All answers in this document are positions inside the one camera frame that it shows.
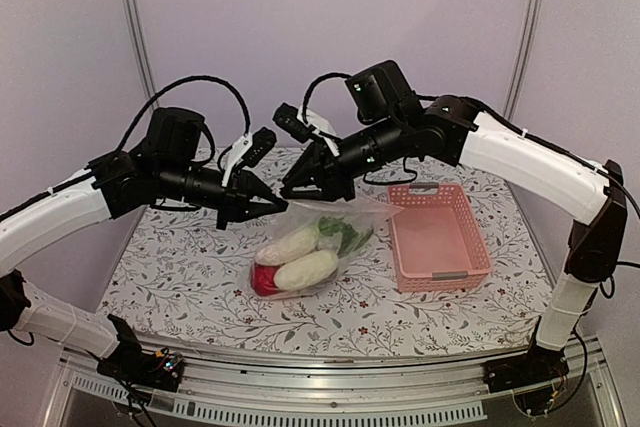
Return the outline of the white radish toy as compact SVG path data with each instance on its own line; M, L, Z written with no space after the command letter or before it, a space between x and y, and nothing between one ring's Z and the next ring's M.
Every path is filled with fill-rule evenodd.
M280 266L312 252L319 241L319 230L308 225L261 248L254 261L263 266Z

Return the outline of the white radish with green leaf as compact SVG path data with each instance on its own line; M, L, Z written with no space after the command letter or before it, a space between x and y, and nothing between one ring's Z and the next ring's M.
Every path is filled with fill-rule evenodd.
M302 291L324 282L337 271L342 260L359 252L374 232L372 227L358 229L343 218L330 216L305 226L308 225L319 230L317 246L297 260L278 266L274 281L280 291Z

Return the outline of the clear zip top bag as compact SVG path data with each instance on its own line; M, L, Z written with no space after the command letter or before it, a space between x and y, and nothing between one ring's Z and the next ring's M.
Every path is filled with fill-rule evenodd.
M248 282L268 300L307 297L325 289L402 208L371 197L292 201L252 258Z

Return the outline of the red mushroom toy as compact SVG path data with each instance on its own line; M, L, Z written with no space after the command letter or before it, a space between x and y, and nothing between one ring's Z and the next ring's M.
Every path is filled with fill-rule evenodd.
M252 266L250 284L256 295L269 297L280 292L274 281L278 269L278 266L264 266L261 264Z

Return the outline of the pink plastic basket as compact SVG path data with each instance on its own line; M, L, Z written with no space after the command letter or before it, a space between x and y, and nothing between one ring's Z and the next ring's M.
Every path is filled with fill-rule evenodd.
M491 273L483 234L458 183L391 186L388 202L397 289L401 293L472 290Z

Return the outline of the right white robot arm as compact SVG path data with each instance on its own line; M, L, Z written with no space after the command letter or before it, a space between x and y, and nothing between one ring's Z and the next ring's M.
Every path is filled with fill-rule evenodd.
M284 176L281 193L350 201L356 178L397 159L431 157L498 176L560 207L573 219L564 273L516 368L524 382L537 383L554 369L555 354L618 264L633 202L622 173L613 161L593 163L527 134L477 99L423 100L410 93L396 105L375 103L364 129L342 139L306 120L305 109L282 104L275 124L311 145Z

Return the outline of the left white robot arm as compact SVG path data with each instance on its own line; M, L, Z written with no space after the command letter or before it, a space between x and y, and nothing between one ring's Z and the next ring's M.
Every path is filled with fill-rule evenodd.
M123 319L99 316L50 296L19 265L59 240L142 206L172 201L217 213L217 227L280 213L287 207L253 172L220 172L192 155L121 152L91 161L63 184L1 217L1 329L25 331L106 360L128 381L148 373L148 359Z

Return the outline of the floral table mat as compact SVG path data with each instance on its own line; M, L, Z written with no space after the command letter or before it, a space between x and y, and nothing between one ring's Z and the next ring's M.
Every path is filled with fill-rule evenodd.
M491 274L475 289L402 294L380 226L361 255L311 297L270 301L249 289L255 251L280 216L220 231L206 211L147 211L101 304L141 333L256 351L350 357L455 355L525 346L551 284L507 185L433 160L423 181L460 184L482 230Z

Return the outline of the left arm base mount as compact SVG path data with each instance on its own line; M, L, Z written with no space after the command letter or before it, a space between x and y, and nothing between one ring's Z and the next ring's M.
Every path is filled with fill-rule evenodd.
M121 343L98 361L97 372L125 384L176 392L184 367L183 355L168 347L147 353L139 345Z

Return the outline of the front aluminium rail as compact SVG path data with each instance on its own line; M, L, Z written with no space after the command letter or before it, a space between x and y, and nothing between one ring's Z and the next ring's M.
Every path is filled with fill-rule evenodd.
M521 413L511 391L491 392L492 353L445 357L303 356L145 336L184 357L176 392L152 391L140 412L87 355L65 349L46 426L623 426L627 420L595 337L571 341L557 411Z

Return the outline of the left aluminium frame post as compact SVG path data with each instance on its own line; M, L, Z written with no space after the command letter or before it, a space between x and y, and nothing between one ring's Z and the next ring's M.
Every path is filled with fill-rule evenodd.
M145 95L150 97L155 92L156 87L144 39L138 0L122 0L122 3L141 85Z

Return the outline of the aluminium frame post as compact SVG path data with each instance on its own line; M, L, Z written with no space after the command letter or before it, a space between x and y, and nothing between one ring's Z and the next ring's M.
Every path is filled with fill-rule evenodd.
M145 95L150 97L155 92L156 87L144 39L138 0L122 0L122 3L141 85Z
M537 24L543 0L527 0L524 13L524 23L520 35L519 47L515 57L515 65L512 71L507 97L505 101L504 116L513 121L516 115L519 98L527 72L527 67L533 51Z

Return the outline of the right aluminium frame post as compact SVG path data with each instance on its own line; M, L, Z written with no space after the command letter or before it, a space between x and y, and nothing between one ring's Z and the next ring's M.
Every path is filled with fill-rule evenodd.
M513 121L516 115L519 98L527 72L527 67L533 51L537 24L543 0L527 0L524 13L524 23L520 35L519 47L515 57L515 65L512 71L507 97L505 101L504 116Z

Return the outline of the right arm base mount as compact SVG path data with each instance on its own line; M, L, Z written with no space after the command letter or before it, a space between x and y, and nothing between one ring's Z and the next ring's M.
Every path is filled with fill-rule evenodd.
M551 411L568 374L563 350L538 347L483 364L483 382L489 392L510 391L518 410L532 417Z

